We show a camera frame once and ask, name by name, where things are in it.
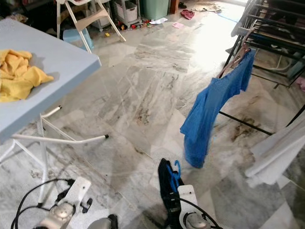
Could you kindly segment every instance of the power cord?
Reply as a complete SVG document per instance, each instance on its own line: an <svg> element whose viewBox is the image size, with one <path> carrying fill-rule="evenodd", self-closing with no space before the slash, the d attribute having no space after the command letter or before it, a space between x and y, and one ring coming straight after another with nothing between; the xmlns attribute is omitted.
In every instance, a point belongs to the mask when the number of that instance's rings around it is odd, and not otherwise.
<svg viewBox="0 0 305 229"><path fill-rule="evenodd" d="M20 216L24 211L26 211L26 210L28 210L28 209L30 209L30 208L39 208L39 209L42 209L42 210L45 210L45 211L50 211L50 209L43 208L43 207L39 207L39 206L29 206L29 207L26 207L25 209L23 209L23 210L19 213L19 216ZM11 223L10 229L14 229L15 221L16 221L16 217L14 218L13 222Z"/></svg>
<svg viewBox="0 0 305 229"><path fill-rule="evenodd" d="M199 206L195 205L194 203L186 200L186 199L182 199L182 198L172 198L172 199L175 199L175 200L180 200L180 201L183 201L189 205L192 205L194 208L197 208L199 211L201 211L203 213L203 215L205 217L207 217L213 224L214 226L211 226L211 228L213 229L223 229L222 227L220 227L217 222L206 212L204 211L202 208L200 208Z"/></svg>
<svg viewBox="0 0 305 229"><path fill-rule="evenodd" d="M22 205L23 205L23 203L24 203L26 197L27 197L32 191L36 190L36 189L39 188L40 186L43 186L43 185L45 185L45 184L50 183L50 182L53 182L53 181L60 181L60 180L61 180L61 181L67 181L69 186L72 186L73 183L74 183L74 181L75 181L75 180L73 180L73 179L61 179L61 178L56 178L56 179L48 180L48 181L46 181L46 182L44 182L44 183L42 183L42 184L40 184L40 185L37 185L36 187L32 188L32 189L31 189L30 191L28 191L28 192L24 195L24 197L22 198L22 200L21 200L21 202L20 202L20 204L19 204L17 213L16 213L16 217L15 217L15 219L13 220L13 222L12 222L10 228L11 228L11 229L14 229L14 226L15 226L15 229L18 229L18 219L19 219L19 216L20 216L20 214L21 214L21 207L22 207ZM32 207L37 207L37 208L43 209L43 208L41 207L41 204L38 204L37 206L32 206Z"/></svg>

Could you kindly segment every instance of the clothes hanger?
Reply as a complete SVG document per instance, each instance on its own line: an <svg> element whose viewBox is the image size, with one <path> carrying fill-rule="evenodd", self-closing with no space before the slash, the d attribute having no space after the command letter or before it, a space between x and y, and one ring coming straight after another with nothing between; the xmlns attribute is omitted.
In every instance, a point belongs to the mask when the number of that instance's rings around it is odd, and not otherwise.
<svg viewBox="0 0 305 229"><path fill-rule="evenodd" d="M249 30L249 32L245 35L243 41L242 41L242 47L241 49L238 51L238 53L235 55L234 59L229 62L223 69L222 71L217 75L217 79L220 79L222 77L222 75L224 74L224 72L229 69L230 67L232 67L233 65L239 63L243 57L245 56L245 54L247 52L250 52L251 49L249 48L249 46L245 43L245 41L248 39L249 35L254 31L254 29Z"/></svg>

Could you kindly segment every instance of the blue hook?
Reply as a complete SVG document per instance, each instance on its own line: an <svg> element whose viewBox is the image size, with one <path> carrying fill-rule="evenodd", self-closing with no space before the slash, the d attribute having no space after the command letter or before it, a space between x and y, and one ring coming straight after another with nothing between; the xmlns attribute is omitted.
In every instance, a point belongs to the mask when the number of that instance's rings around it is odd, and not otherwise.
<svg viewBox="0 0 305 229"><path fill-rule="evenodd" d="M181 177L181 168L178 160L175 161L175 166L178 167L178 173L173 173L170 166L167 165L168 172L170 173L170 185L174 192L178 192L179 187L179 179Z"/></svg>

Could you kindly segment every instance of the marble floor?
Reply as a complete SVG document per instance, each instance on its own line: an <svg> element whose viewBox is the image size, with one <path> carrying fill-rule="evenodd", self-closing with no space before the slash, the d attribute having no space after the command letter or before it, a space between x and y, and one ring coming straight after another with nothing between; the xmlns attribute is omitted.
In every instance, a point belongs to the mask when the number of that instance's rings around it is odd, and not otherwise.
<svg viewBox="0 0 305 229"><path fill-rule="evenodd" d="M243 11L219 4L236 14ZM180 160L184 183L194 186L199 206L224 229L305 229L305 151L275 185L250 188L244 176L254 161L249 148L267 135L219 115L204 168L192 168L184 160L180 126L197 94L222 69L225 50L236 39L230 36L235 23L212 12L196 12L190 21L180 14L167 18L152 28L123 31L125 43L114 33L106 38L93 32L93 52L102 67L50 108L62 105L49 119L76 139L110 135L84 146L47 144L49 178L83 176L92 181L92 208L69 228L86 228L105 209L119 216L121 229L163 228L166 209L157 167L165 157ZM174 28L176 21L184 27ZM252 77L247 92L230 99L223 110L276 132L305 103L305 93L297 85L274 86ZM36 134L34 123L21 133ZM57 136L48 128L46 135ZM40 157L38 143L22 143ZM9 144L0 146L0 153ZM21 198L41 176L37 164L18 150L0 164L0 228L10 227ZM47 207L63 188L59 183L48 186ZM25 206L36 204L37 196L31 194ZM33 227L45 214L29 210L20 227Z"/></svg>

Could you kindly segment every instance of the white cloth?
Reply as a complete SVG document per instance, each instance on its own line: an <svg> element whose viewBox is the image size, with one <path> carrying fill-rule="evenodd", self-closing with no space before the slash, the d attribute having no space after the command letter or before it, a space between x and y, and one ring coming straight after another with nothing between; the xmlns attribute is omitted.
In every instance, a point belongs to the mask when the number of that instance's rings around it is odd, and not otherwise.
<svg viewBox="0 0 305 229"><path fill-rule="evenodd" d="M245 171L249 186L275 184L304 146L305 114L250 149L255 163Z"/></svg>

